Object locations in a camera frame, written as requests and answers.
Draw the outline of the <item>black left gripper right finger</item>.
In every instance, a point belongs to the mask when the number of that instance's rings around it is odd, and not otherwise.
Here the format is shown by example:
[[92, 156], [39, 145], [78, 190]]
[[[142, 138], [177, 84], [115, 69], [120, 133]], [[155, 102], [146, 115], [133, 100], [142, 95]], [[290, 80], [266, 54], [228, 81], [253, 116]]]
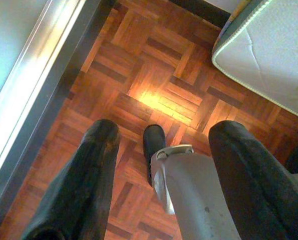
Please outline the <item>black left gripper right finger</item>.
[[241, 240], [298, 240], [298, 181], [242, 124], [209, 131], [220, 185]]

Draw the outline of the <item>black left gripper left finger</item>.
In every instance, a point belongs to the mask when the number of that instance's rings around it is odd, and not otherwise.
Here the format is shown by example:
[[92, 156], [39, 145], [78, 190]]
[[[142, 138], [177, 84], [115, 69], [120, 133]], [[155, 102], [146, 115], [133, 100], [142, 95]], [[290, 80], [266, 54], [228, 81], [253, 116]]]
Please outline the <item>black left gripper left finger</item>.
[[21, 240], [103, 240], [119, 144], [114, 122], [95, 121], [50, 183]]

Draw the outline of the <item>grey robot left leg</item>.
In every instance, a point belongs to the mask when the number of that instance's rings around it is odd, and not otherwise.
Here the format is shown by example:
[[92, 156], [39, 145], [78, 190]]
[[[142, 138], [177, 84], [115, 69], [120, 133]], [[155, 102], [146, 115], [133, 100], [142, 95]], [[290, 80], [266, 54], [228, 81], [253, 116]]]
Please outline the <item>grey robot left leg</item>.
[[189, 144], [163, 148], [151, 158], [152, 186], [183, 240], [241, 240], [212, 158]]

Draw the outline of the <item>black robot left foot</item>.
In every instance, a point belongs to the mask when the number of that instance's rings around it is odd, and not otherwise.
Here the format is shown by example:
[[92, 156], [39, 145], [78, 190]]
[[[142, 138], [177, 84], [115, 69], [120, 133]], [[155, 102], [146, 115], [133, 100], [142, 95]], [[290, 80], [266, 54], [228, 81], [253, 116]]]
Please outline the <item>black robot left foot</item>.
[[152, 185], [151, 158], [159, 150], [166, 147], [165, 133], [160, 125], [152, 124], [143, 133], [143, 153], [147, 165], [147, 181]]

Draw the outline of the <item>dark grey floor rail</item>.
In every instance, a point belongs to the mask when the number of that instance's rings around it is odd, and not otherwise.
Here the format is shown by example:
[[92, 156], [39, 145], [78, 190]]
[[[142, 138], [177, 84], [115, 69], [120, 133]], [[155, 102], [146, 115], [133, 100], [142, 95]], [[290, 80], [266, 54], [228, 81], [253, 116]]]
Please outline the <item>dark grey floor rail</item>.
[[[0, 92], [47, 0], [0, 0]], [[0, 170], [0, 225], [116, 0], [86, 0]]]

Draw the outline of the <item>white aluminium door frame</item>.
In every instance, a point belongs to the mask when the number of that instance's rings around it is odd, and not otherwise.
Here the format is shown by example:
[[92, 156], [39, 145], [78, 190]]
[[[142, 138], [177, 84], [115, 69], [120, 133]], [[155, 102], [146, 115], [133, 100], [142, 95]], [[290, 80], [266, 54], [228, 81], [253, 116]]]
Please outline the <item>white aluminium door frame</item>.
[[86, 0], [47, 0], [0, 92], [0, 170]]

